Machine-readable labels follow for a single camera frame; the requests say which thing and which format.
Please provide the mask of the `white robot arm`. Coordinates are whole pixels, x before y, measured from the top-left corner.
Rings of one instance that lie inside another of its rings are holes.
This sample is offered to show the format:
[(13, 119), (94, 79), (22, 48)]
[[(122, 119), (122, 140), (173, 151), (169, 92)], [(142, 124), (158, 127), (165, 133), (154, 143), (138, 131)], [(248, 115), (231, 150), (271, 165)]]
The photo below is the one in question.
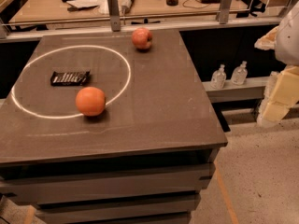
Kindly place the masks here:
[(271, 73), (258, 111), (257, 123), (271, 127), (280, 123), (299, 102), (299, 2), (254, 47), (272, 49), (276, 59), (286, 65), (281, 72)]

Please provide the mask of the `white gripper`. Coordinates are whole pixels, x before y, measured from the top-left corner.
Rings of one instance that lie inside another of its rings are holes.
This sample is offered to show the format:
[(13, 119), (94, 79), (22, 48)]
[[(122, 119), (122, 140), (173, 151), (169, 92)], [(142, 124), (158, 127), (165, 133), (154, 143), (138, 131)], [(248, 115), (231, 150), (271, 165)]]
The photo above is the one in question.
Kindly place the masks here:
[[(261, 50), (275, 48), (278, 27), (259, 38), (254, 47)], [(267, 79), (263, 99), (259, 104), (257, 123), (270, 128), (280, 122), (299, 102), (299, 66), (287, 66), (280, 73), (272, 71)]]

